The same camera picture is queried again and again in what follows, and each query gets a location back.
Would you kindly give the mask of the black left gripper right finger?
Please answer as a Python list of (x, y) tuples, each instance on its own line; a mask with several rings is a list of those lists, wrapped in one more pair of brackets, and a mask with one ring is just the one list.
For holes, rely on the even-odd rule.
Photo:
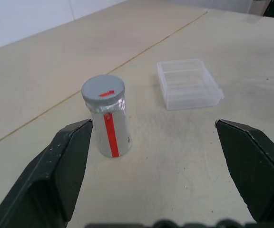
[(274, 142), (251, 126), (219, 119), (215, 127), (226, 164), (256, 222), (274, 222)]

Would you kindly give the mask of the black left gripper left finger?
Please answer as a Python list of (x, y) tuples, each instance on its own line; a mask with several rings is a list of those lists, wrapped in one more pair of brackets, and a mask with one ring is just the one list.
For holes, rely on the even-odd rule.
[(0, 228), (67, 228), (85, 175), (93, 123), (59, 130), (0, 204)]

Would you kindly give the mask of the clear bottle with red stripe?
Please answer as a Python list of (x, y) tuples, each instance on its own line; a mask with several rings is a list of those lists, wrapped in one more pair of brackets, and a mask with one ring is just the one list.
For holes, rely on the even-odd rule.
[(110, 158), (126, 154), (132, 140), (127, 123), (126, 101), (122, 97), (110, 105), (86, 103), (91, 112), (98, 150)]

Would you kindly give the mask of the grey plastic jar lid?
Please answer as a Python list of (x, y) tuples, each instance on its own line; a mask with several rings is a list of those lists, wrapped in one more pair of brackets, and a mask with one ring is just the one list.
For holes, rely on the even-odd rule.
[(100, 75), (87, 80), (82, 86), (81, 93), (87, 104), (107, 106), (124, 97), (125, 85), (117, 76)]

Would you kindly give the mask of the clear plastic box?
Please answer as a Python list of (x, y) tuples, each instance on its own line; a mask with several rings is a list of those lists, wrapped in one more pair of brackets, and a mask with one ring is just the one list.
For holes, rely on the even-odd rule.
[(225, 97), (200, 59), (158, 62), (157, 75), (167, 110), (212, 107)]

